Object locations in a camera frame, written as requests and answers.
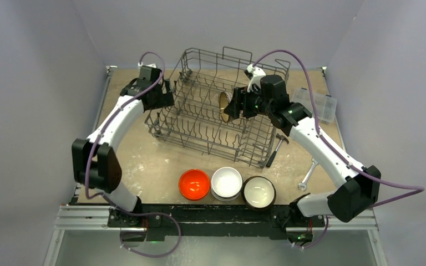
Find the hammer handle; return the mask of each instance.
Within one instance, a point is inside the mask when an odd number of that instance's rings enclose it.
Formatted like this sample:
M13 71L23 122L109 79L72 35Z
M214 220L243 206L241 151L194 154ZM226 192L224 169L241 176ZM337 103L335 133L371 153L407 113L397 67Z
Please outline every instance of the hammer handle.
M274 151L272 153L272 156L270 156L270 159L268 159L267 164L265 165L267 168L269 168L272 165L273 159L275 159L275 155L277 155L277 151Z

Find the silver wrench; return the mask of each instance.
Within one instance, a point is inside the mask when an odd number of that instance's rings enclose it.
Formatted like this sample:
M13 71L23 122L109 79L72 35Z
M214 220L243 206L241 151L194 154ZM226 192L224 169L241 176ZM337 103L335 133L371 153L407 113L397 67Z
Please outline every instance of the silver wrench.
M313 158L313 164L311 165L311 168L308 171L308 173L305 175L305 179L303 179L303 181L298 184L299 190L306 191L306 189L308 188L306 184L308 183L308 180L310 179L311 175L313 174L313 172L314 172L314 170L315 170L315 168L318 164L319 163Z

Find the gray wall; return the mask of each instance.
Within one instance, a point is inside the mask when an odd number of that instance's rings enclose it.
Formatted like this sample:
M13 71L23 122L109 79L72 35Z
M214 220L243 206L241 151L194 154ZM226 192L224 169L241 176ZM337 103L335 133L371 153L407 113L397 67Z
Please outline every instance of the gray wall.
M348 151L385 180L426 187L426 0L365 1L327 80ZM375 212L391 265L426 265L426 191Z
M290 49L307 67L322 67L362 2L74 0L104 63L122 67L136 65L146 50L173 67L189 47L219 52L224 45L250 50L255 58Z
M0 265L41 265L105 68L70 0L0 0Z

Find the metal wire rack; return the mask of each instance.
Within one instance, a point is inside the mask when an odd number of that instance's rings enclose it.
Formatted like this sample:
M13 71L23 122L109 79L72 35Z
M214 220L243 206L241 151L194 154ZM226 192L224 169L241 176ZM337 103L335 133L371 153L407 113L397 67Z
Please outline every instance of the metal wire rack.
M290 62L279 59L275 62L278 66L257 66L286 81ZM222 53L197 48L185 50L169 78L174 80L175 104L149 112L145 123L150 134L209 155L263 168L275 138L270 120L258 115L225 123L218 105L220 92L247 86L249 79L244 69L251 63L251 52L231 47L223 47Z

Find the orange bowl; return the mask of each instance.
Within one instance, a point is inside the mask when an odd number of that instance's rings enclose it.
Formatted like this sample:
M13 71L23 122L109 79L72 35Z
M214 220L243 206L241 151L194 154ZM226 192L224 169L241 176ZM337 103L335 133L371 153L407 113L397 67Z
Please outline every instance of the orange bowl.
M210 191L210 179L202 170L188 170L179 179L179 190L187 200L198 201Z

